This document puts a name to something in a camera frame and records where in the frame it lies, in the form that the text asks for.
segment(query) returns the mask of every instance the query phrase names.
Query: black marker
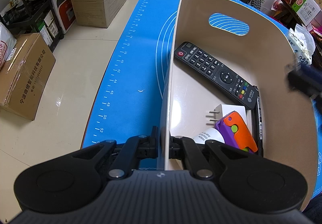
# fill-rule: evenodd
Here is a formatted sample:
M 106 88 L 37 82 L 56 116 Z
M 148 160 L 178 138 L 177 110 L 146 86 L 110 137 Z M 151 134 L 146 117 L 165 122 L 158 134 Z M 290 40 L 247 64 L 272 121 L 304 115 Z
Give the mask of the black marker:
M 260 96 L 258 95 L 257 102 L 255 104 L 255 108 L 252 110 L 252 123 L 253 123 L 253 131 L 254 131 L 254 139 L 257 144 L 257 155 L 263 157 L 264 149 L 263 149 L 263 126 L 262 126 L 262 117 L 261 117 L 261 108 L 260 108 Z

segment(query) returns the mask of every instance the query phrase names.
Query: tiled floor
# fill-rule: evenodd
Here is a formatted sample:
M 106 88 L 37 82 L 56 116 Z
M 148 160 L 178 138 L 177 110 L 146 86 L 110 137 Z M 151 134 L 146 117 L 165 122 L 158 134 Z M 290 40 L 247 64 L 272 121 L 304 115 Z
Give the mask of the tiled floor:
M 13 193 L 29 166 L 80 148 L 100 81 L 138 0 L 127 0 L 108 29 L 76 24 L 54 51 L 56 64 L 31 122 L 0 110 L 0 220 L 20 208 Z

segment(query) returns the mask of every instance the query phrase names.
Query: green dot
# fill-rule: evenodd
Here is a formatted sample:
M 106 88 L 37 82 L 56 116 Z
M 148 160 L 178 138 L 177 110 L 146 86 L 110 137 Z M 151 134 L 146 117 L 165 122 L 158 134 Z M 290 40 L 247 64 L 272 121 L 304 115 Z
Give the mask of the green dot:
M 233 131 L 233 133 L 236 133 L 236 132 L 237 132 L 237 130 L 238 130 L 237 125 L 233 125 L 233 126 L 231 126 L 231 130 Z

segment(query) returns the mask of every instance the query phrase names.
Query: metal screw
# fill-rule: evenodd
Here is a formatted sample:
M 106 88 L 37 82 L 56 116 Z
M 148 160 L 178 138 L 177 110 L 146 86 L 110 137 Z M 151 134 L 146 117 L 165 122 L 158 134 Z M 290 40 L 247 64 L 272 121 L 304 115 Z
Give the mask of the metal screw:
M 197 175 L 201 178 L 209 178 L 213 175 L 213 172 L 209 169 L 200 169 L 197 171 Z
M 120 177 L 123 177 L 124 176 L 124 171 L 121 170 L 121 169 L 111 169 L 109 172 L 108 172 L 109 176 L 110 177 L 113 177 L 113 178 L 120 178 Z

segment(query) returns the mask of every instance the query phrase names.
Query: remote directional pad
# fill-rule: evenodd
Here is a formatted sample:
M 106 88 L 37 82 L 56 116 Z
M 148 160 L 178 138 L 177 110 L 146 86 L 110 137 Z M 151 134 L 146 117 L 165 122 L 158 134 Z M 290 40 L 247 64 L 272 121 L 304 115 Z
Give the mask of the remote directional pad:
M 222 81 L 224 83 L 232 83 L 233 82 L 233 79 L 231 78 L 230 76 L 230 72 L 228 70 L 222 70 L 220 72 L 220 78 L 222 79 Z

